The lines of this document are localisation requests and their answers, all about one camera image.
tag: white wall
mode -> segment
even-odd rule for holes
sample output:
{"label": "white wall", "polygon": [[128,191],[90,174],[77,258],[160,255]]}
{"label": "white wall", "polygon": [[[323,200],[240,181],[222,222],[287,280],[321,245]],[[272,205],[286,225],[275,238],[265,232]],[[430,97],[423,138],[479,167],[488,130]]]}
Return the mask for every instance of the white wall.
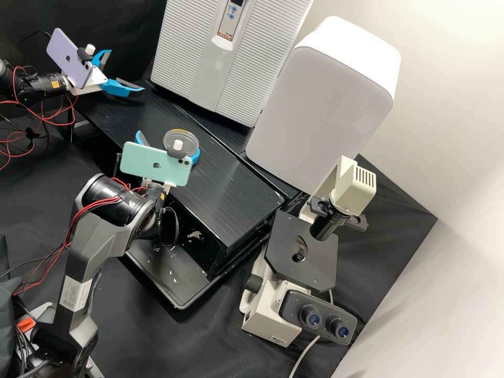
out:
{"label": "white wall", "polygon": [[439,221],[333,378],[504,376],[504,1],[315,0],[402,53],[362,154]]}
{"label": "white wall", "polygon": [[503,185],[436,223],[332,378],[504,376]]}
{"label": "white wall", "polygon": [[362,154],[436,215],[500,156],[504,0],[315,0],[402,54],[395,104]]}

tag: light green smartphone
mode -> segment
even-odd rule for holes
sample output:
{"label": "light green smartphone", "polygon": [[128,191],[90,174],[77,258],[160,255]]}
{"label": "light green smartphone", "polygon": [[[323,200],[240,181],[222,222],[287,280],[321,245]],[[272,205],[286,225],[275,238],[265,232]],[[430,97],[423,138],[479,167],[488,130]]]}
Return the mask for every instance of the light green smartphone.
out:
{"label": "light green smartphone", "polygon": [[146,177],[171,186],[185,186],[193,161],[185,156],[171,157],[164,150],[126,142],[122,149],[120,169],[124,173]]}

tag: orange tag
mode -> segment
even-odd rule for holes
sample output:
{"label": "orange tag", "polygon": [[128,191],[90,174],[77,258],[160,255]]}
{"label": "orange tag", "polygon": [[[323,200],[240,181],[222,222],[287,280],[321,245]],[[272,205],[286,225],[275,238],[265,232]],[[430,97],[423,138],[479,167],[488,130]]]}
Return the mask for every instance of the orange tag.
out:
{"label": "orange tag", "polygon": [[33,320],[30,317],[26,317],[25,319],[20,321],[17,324],[17,326],[19,327],[22,333],[26,333],[35,326],[35,320]]}

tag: microscope focus knob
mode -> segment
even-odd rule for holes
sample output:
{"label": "microscope focus knob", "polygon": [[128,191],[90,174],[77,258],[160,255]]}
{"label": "microscope focus knob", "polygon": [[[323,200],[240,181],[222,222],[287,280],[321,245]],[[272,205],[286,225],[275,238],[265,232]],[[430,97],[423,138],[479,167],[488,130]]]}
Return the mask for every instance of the microscope focus knob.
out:
{"label": "microscope focus knob", "polygon": [[263,278],[254,274],[251,274],[245,282],[245,289],[253,292],[254,294],[259,293],[261,290]]}

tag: smartphone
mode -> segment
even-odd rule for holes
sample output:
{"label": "smartphone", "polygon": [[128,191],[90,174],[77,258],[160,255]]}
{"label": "smartphone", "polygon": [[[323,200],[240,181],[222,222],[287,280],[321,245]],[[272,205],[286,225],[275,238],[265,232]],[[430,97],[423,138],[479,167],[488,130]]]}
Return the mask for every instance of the smartphone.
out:
{"label": "smartphone", "polygon": [[177,159],[164,150],[126,142],[122,149],[120,169],[121,172],[166,182],[171,186],[185,186],[192,165],[193,161],[188,156]]}
{"label": "smartphone", "polygon": [[61,68],[68,80],[77,88],[84,88],[93,71],[90,61],[83,62],[77,54],[77,46],[60,28],[54,29],[46,48],[47,55]]}

